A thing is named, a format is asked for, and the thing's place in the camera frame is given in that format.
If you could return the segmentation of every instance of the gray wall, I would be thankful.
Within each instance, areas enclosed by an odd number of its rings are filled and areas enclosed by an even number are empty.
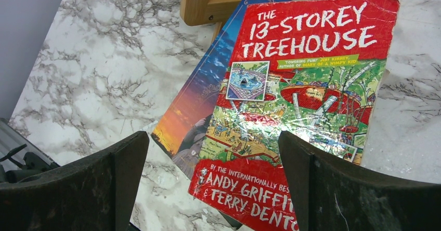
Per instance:
[[[0,0],[0,117],[11,117],[60,3]]]

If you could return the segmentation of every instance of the yellow banner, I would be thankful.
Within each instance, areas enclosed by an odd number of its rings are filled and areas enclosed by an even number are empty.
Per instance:
[[[323,58],[277,60],[277,63],[278,70],[333,66],[354,66],[360,64],[360,62],[358,62],[358,54]]]

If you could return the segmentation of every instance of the children's book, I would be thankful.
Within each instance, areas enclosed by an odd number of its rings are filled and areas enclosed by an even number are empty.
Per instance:
[[[398,8],[398,0],[248,6],[190,194],[255,230],[298,230],[279,134],[360,164]]]
[[[186,174],[193,176],[247,6],[289,0],[242,0],[151,134]]]

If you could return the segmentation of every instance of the marble countertop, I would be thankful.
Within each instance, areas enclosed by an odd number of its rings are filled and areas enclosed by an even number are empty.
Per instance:
[[[210,45],[180,0],[62,0],[10,125],[63,165],[151,132]],[[441,183],[441,0],[401,0],[362,166]],[[151,142],[132,222],[231,230]]]

